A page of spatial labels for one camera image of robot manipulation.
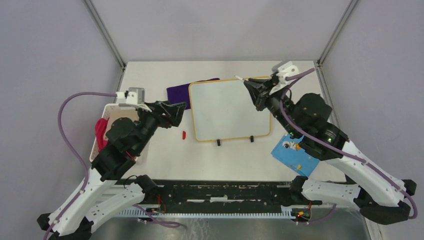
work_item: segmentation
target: white table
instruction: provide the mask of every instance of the white table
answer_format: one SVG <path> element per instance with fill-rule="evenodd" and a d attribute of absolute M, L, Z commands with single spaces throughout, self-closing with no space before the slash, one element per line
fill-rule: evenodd
<path fill-rule="evenodd" d="M 166 88 L 211 78 L 231 79 L 269 76 L 278 61 L 162 61 L 129 62 L 120 91 L 145 88 L 145 101 L 167 100 Z M 312 61 L 294 61 L 301 72 L 313 68 Z M 305 93 L 322 94 L 315 73 L 292 88 L 296 102 Z M 147 174 L 152 179 L 215 181 L 291 181 L 294 171 L 272 157 L 271 151 L 286 131 L 273 118 L 271 134 L 246 139 L 198 142 L 194 138 L 191 109 L 184 112 L 179 127 L 158 128 L 151 138 L 147 159 L 136 163 L 124 176 Z M 345 175 L 320 162 L 310 178 L 320 181 L 345 181 Z"/>

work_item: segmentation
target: white basket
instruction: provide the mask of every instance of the white basket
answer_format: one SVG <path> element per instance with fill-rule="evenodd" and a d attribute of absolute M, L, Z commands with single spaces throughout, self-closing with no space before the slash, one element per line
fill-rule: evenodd
<path fill-rule="evenodd" d="M 133 107 L 121 107 L 118 106 L 118 103 L 109 103 L 104 106 L 103 114 L 101 115 L 102 118 L 108 119 L 111 115 L 111 112 L 116 110 L 127 110 L 127 109 L 134 109 Z M 141 155 L 135 158 L 135 164 L 141 164 L 147 160 L 147 153 L 148 153 L 149 143 L 146 144 L 143 151 L 141 152 Z M 92 162 L 97 155 L 99 154 L 99 147 L 97 145 L 96 139 L 94 139 L 93 147 L 91 149 L 90 153 L 90 162 Z"/>

